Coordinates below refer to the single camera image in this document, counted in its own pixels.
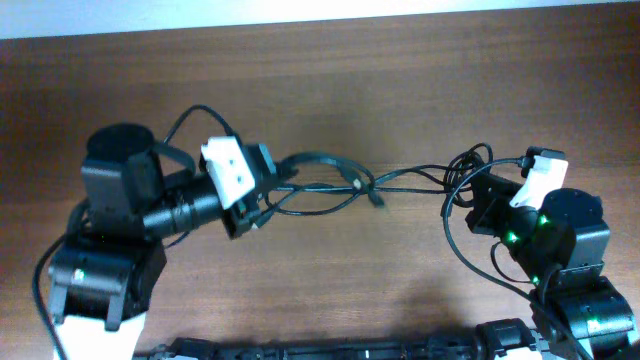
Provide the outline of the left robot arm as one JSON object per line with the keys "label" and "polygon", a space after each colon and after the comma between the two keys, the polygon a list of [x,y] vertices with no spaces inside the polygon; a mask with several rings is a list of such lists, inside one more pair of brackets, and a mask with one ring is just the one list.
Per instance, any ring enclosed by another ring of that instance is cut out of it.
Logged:
{"label": "left robot arm", "polygon": [[167,259],[164,239],[222,221],[230,238],[258,227],[258,198],[280,184],[267,147],[211,137],[195,162],[137,124],[87,142],[87,198],[49,267],[58,359],[130,359]]}

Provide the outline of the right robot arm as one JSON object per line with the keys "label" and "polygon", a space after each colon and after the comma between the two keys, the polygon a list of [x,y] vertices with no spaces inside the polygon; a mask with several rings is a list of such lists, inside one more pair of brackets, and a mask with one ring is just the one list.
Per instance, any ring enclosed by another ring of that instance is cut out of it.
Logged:
{"label": "right robot arm", "polygon": [[520,202],[523,186],[482,172],[471,181],[476,234],[500,238],[534,288],[532,319],[553,354],[631,359],[639,350],[635,316],[602,274],[611,231],[599,197],[554,189]]}

